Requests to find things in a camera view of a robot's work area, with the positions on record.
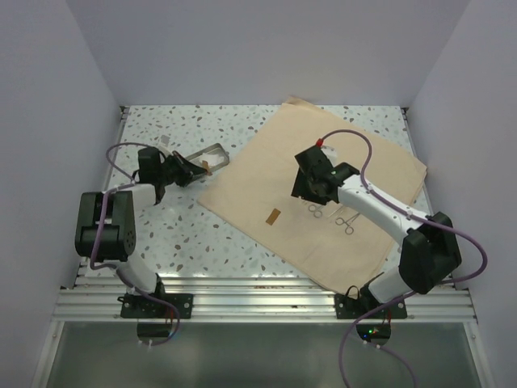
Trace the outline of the white gauze pad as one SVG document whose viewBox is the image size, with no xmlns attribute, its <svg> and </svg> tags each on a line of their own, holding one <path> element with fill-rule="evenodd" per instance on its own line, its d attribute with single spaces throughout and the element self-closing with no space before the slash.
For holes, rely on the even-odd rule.
<svg viewBox="0 0 517 388">
<path fill-rule="evenodd" d="M 203 153 L 200 155 L 200 162 L 203 160 L 207 161 L 209 165 L 214 168 L 215 166 L 221 164 L 224 162 L 224 158 L 220 156 L 219 154 L 209 154 L 209 153 Z"/>
</svg>

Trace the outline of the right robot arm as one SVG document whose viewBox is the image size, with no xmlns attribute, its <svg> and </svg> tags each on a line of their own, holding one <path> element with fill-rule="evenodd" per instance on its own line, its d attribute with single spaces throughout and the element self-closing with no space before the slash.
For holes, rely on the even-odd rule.
<svg viewBox="0 0 517 388">
<path fill-rule="evenodd" d="M 333 165 L 321 147 L 313 145 L 295 156 L 298 172 L 292 196 L 314 204 L 330 201 L 344 205 L 379 226 L 401 248 L 399 264 L 371 279 L 359 289 L 359 306 L 378 317 L 389 302 L 403 294 L 426 294 L 461 264 L 456 236 L 443 230 L 451 219 L 409 207 L 403 215 L 375 198 L 361 180 L 358 169 L 341 162 Z"/>
</svg>

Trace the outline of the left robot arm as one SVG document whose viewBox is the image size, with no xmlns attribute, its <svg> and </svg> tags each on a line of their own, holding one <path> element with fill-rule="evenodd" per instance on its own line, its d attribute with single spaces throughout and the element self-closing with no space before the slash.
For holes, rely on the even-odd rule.
<svg viewBox="0 0 517 388">
<path fill-rule="evenodd" d="M 184 188 L 209 170 L 174 151 L 165 154 L 153 146 L 137 153 L 138 168 L 130 182 L 105 192 L 85 192 L 80 199 L 74 246 L 94 271 L 111 269 L 131 293 L 141 295 L 139 307 L 149 317 L 166 312 L 168 298 L 159 292 L 160 276 L 136 253 L 136 218 L 159 205 L 166 188 Z"/>
</svg>

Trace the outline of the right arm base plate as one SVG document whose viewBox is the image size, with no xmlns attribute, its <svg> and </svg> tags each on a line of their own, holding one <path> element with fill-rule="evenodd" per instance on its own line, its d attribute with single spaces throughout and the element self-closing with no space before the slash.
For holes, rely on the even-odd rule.
<svg viewBox="0 0 517 388">
<path fill-rule="evenodd" d="M 371 296 L 363 296 L 357 286 L 352 285 L 344 293 L 334 295 L 334 310 L 337 319 L 357 319 L 377 308 L 380 304 Z M 370 319 L 405 319 L 408 317 L 406 304 L 397 304 L 368 316 Z"/>
</svg>

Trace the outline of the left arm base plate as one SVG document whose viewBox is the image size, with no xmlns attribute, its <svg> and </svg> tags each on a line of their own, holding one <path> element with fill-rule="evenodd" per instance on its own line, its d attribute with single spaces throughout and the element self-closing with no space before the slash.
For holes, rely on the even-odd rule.
<svg viewBox="0 0 517 388">
<path fill-rule="evenodd" d="M 117 298 L 121 304 L 120 317 L 134 319 L 189 319 L 194 306 L 191 293 L 167 293 L 161 286 L 149 297 L 126 293 Z"/>
</svg>

